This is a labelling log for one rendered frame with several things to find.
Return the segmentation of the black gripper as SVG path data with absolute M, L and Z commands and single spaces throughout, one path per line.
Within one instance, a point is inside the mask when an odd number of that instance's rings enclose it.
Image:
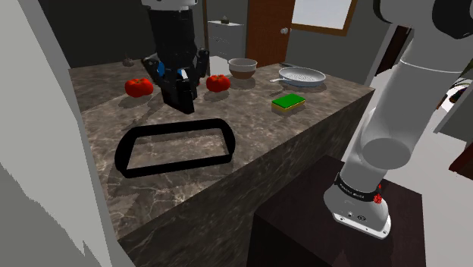
M 197 98 L 196 87 L 208 71 L 209 51 L 198 49 L 195 44 L 193 10 L 190 7 L 147 7 L 155 42 L 155 53 L 141 60 L 153 83 L 161 89 L 163 100 L 173 108 L 179 108 L 175 88 L 177 71 L 186 74 L 183 90 L 184 113 L 194 112 L 193 101 Z

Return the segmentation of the red tomato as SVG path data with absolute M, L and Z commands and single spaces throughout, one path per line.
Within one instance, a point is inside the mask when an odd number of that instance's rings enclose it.
M 223 74 L 212 75 L 206 80 L 206 87 L 214 93 L 223 92 L 230 88 L 230 80 Z
M 148 96 L 154 91 L 152 83 L 146 78 L 128 80 L 124 89 L 126 94 L 133 98 Z

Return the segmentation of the brown and white bowl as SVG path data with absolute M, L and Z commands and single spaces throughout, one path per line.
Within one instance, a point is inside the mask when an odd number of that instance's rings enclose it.
M 232 58 L 228 61 L 229 71 L 233 77 L 247 80 L 252 77 L 258 62 L 250 58 Z

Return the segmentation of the white chest of drawers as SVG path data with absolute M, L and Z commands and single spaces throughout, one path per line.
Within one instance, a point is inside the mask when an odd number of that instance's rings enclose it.
M 244 57 L 243 24 L 220 20 L 208 22 L 208 44 L 210 56 L 218 56 L 227 60 Z

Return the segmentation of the black rectangular tray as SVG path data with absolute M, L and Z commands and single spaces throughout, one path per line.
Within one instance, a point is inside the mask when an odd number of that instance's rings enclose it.
M 195 130 L 220 129 L 227 147 L 228 154 L 212 157 L 190 159 L 181 162 L 170 162 L 162 165 L 150 165 L 128 169 L 134 143 L 137 138 L 158 136 L 164 134 L 183 133 Z M 212 165 L 228 163 L 232 160 L 236 148 L 236 138 L 230 125 L 220 118 L 209 118 L 196 121 L 181 121 L 167 124 L 153 124 L 133 127 L 121 138 L 114 154 L 115 168 L 125 178 L 144 177 L 154 174 L 163 174 L 172 171 L 181 171 Z

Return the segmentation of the brown wooden door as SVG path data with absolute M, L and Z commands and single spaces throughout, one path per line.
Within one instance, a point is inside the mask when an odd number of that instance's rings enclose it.
M 261 68 L 285 61 L 295 0 L 248 0 L 246 57 Z

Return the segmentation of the green and yellow sponge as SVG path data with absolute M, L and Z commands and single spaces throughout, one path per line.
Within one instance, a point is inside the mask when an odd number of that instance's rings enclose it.
M 271 102 L 271 107 L 282 112 L 288 112 L 305 104 L 305 98 L 296 94 L 288 94 Z

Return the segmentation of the grey frying pan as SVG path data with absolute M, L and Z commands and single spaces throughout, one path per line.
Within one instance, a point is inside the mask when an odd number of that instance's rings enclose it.
M 292 86 L 317 87 L 326 80 L 326 75 L 311 68 L 286 67 L 279 70 L 279 77 L 270 80 L 275 83 L 282 81 Z

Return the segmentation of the wood-framed window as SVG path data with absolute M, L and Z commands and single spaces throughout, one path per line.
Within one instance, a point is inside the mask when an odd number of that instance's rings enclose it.
M 333 36 L 345 36 L 358 0 L 295 0 L 291 27 Z

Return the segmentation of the dark robot stand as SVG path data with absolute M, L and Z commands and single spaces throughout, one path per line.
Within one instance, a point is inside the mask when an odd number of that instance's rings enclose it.
M 392 226 L 379 240 L 335 221 L 324 204 L 342 166 L 325 155 L 256 209 L 246 267 L 427 267 L 421 194 L 381 182 Z

